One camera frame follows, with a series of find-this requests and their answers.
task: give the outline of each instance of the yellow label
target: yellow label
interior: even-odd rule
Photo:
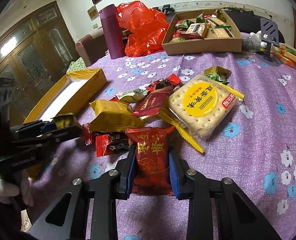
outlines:
[[[184,95],[184,109],[192,116],[205,116],[215,109],[218,91],[213,84],[199,82],[192,85]]]

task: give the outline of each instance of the purple tablecloth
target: purple tablecloth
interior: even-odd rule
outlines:
[[[289,240],[296,234],[296,70],[270,66],[255,55],[232,53],[168,57],[160,52],[117,60],[106,56],[90,67],[102,68],[107,77],[107,85],[94,100],[110,99],[117,92],[144,87],[171,73],[185,83],[214,65],[232,70],[229,85],[245,95],[244,103],[217,127],[205,155],[177,132],[171,135],[170,144],[207,178],[232,178],[281,238]],[[90,106],[78,116],[81,124],[93,118]],[[162,121],[156,121],[151,126],[161,125]],[[82,139],[59,146],[52,163],[33,184],[35,207],[28,211],[32,221],[74,178],[98,178],[125,157],[95,156],[94,146],[85,146]],[[119,239],[185,239],[187,216],[188,201],[132,194],[127,201],[117,201]]]

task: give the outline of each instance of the purple thermos bottle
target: purple thermos bottle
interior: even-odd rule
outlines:
[[[115,59],[125,56],[125,45],[122,41],[122,31],[118,23],[117,8],[114,4],[108,5],[99,11],[99,15],[110,58]]]

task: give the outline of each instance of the red candy wrapper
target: red candy wrapper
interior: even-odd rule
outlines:
[[[143,127],[127,129],[126,135],[137,143],[138,173],[132,193],[141,195],[172,195],[169,179],[168,145],[166,135],[175,127],[166,129]]]
[[[160,107],[166,100],[166,98],[172,93],[173,87],[165,87],[162,89],[157,89],[151,92],[145,99],[142,101],[135,111],[132,113],[132,116],[141,117],[145,115],[155,115],[159,113]]]

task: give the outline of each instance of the cardboard tray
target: cardboard tray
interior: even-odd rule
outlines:
[[[106,82],[101,68],[68,73],[43,96],[24,123],[40,119],[51,121],[58,114],[77,115]]]
[[[227,20],[227,25],[230,25],[232,27],[231,32],[234,38],[218,38],[214,33],[210,31],[211,28],[209,28],[206,38],[204,39],[170,42],[172,40],[173,34],[177,32],[175,24],[179,20],[189,19],[195,22],[196,17],[203,12],[204,15],[212,15],[215,13],[216,10],[216,8],[213,8],[176,13],[169,25],[165,38],[162,42],[162,46],[167,55],[172,56],[178,54],[192,54],[200,52],[241,52],[240,31],[238,30],[233,20],[228,16],[228,14],[226,14],[224,10],[222,10],[222,13]]]

